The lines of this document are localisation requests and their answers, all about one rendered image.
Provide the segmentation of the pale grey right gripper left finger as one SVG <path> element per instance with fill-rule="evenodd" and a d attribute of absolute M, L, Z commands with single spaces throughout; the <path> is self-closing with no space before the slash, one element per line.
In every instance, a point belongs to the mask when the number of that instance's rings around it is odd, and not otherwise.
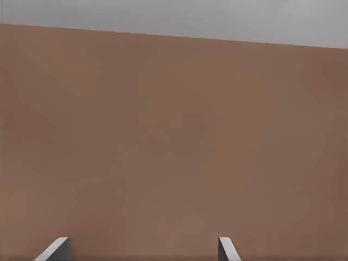
<path fill-rule="evenodd" d="M 71 261 L 71 239 L 70 237 L 60 237 L 52 242 L 39 256 L 33 261 Z"/>

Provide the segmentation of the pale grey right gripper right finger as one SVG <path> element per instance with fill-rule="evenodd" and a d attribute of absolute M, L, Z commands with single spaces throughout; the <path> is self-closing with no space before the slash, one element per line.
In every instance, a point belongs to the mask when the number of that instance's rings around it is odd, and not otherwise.
<path fill-rule="evenodd" d="M 241 261 L 229 237 L 218 237 L 218 261 Z"/>

